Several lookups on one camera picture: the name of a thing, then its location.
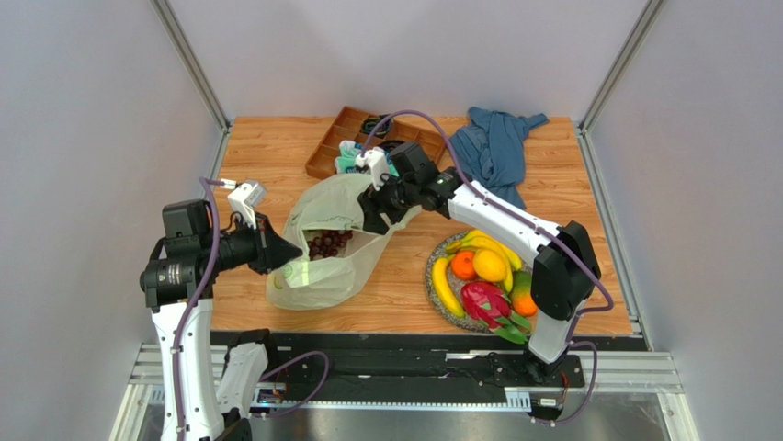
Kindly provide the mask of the translucent yellow plastic bag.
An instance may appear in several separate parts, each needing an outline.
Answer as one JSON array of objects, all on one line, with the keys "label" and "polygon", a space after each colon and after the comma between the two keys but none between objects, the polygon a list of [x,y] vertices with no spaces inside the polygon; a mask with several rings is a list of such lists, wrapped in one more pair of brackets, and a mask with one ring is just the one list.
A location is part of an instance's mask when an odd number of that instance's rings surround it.
[{"label": "translucent yellow plastic bag", "polygon": [[[369,187],[368,175],[333,175],[301,194],[282,237],[299,246],[303,256],[267,276],[266,297],[273,306],[294,311],[326,309],[364,288],[393,234],[422,211],[419,207],[408,210],[384,235],[363,232],[364,215],[357,197]],[[336,256],[311,260],[307,242],[325,230],[351,230],[354,236]]]}]

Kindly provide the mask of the single yellow banana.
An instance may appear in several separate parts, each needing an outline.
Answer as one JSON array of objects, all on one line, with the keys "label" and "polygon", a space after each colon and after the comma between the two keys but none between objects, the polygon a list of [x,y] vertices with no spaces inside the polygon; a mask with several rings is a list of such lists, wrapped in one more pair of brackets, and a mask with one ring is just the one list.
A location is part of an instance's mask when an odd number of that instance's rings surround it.
[{"label": "single yellow banana", "polygon": [[432,285],[438,299],[446,310],[455,317],[463,318],[465,310],[448,282],[448,267],[449,260],[446,257],[439,257],[435,260],[430,271]]}]

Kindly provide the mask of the orange fake tangerine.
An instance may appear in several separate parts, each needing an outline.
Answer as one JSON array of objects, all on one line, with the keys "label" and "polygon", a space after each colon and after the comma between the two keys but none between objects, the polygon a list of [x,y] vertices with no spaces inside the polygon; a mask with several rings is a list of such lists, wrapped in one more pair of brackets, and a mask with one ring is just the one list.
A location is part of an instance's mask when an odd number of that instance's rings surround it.
[{"label": "orange fake tangerine", "polygon": [[470,250],[462,250],[454,254],[450,260],[450,269],[455,277],[464,281],[477,279],[478,273],[473,264],[475,253]]}]

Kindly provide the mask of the yellow banana bunch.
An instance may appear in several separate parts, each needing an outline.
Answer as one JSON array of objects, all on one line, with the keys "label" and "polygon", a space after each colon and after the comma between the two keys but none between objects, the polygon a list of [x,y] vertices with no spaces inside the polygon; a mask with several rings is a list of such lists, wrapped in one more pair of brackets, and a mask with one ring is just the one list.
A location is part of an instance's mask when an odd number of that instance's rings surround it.
[{"label": "yellow banana bunch", "polygon": [[[489,234],[480,230],[471,230],[467,232],[462,238],[458,238],[457,240],[448,243],[446,245],[445,252],[447,257],[452,258],[454,254],[459,251],[470,250],[475,252],[481,248],[494,250],[498,254],[505,257],[509,269],[508,276],[503,282],[489,283],[499,286],[506,293],[510,293],[513,288],[513,275],[515,272],[522,269],[521,259],[510,248],[496,241]],[[473,281],[477,280],[485,281],[479,277]]]}]

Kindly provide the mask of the yellow fake lemon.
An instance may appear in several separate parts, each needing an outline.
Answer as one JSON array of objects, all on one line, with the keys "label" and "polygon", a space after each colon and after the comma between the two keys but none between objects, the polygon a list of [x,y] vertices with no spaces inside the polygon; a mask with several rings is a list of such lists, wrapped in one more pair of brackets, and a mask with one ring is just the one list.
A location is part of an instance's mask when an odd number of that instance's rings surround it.
[{"label": "yellow fake lemon", "polygon": [[492,283],[503,282],[509,272],[505,257],[486,248],[474,252],[473,267],[479,278]]}]

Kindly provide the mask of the pink dragon fruit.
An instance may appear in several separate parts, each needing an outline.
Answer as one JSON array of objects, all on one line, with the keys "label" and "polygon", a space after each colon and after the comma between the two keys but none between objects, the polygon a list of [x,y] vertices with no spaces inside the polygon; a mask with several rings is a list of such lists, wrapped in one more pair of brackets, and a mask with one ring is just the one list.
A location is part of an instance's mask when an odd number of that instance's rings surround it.
[{"label": "pink dragon fruit", "polygon": [[467,314],[489,332],[517,345],[528,342],[532,329],[527,318],[516,312],[505,292],[494,284],[472,281],[460,290]]}]

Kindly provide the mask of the orange green mango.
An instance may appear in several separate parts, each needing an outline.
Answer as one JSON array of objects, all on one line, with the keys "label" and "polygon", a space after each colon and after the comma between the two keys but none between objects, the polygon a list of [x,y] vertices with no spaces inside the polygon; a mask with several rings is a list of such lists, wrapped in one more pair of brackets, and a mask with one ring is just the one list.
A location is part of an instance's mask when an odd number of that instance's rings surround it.
[{"label": "orange green mango", "polygon": [[514,311],[524,317],[535,316],[538,306],[532,298],[532,275],[517,271],[513,275],[513,288],[509,294]]}]

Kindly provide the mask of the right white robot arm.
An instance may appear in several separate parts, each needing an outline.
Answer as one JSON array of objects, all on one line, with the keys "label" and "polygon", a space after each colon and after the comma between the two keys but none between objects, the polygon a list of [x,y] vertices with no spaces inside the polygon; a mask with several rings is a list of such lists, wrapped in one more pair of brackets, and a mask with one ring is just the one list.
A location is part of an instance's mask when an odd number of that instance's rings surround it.
[{"label": "right white robot arm", "polygon": [[571,221],[560,226],[537,218],[496,198],[454,167],[441,171],[413,141],[391,153],[380,148],[359,153],[355,167],[371,178],[357,198],[363,231],[384,234],[409,210],[421,208],[487,233],[532,270],[531,294],[539,317],[528,350],[546,365],[566,353],[577,314],[601,278],[583,225]]}]

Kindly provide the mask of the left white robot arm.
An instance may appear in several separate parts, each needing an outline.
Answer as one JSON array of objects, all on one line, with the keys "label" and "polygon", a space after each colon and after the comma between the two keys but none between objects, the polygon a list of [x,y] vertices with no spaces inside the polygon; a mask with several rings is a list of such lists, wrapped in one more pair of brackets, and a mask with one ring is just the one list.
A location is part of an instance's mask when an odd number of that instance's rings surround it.
[{"label": "left white robot arm", "polygon": [[265,275],[302,255],[267,216],[240,219],[230,232],[215,228],[207,200],[163,208],[165,235],[140,275],[161,350],[165,390],[163,440],[249,440],[255,387],[278,347],[268,329],[236,334],[215,373],[211,352],[213,284],[239,266]]}]

